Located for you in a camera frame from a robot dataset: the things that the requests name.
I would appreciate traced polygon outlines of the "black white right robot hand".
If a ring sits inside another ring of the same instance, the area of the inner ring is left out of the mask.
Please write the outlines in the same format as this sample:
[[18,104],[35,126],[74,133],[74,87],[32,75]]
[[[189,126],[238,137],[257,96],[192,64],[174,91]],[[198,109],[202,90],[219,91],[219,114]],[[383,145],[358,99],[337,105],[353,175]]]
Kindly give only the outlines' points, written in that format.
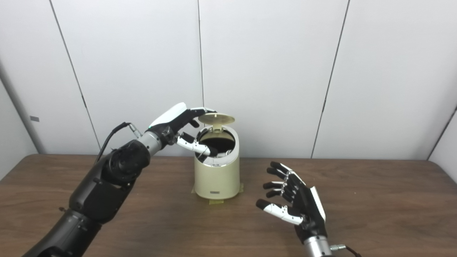
[[259,199],[256,206],[282,221],[293,224],[302,244],[314,237],[327,238],[326,214],[317,189],[308,187],[295,171],[279,162],[271,161],[267,173],[275,175],[281,180],[263,184],[264,189],[269,189],[266,197],[282,197],[289,205]]

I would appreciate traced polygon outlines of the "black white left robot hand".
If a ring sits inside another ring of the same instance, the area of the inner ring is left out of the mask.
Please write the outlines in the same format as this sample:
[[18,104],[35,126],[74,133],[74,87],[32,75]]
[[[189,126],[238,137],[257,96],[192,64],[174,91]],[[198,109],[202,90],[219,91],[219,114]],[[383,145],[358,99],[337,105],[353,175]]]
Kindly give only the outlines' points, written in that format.
[[217,112],[205,107],[188,109],[186,104],[181,102],[155,119],[146,131],[158,137],[162,149],[167,145],[177,144],[187,150],[198,153],[200,156],[216,157],[219,152],[215,148],[199,143],[196,138],[187,133],[179,133],[188,124],[193,127],[199,127],[199,123],[196,122],[195,118],[212,113]]

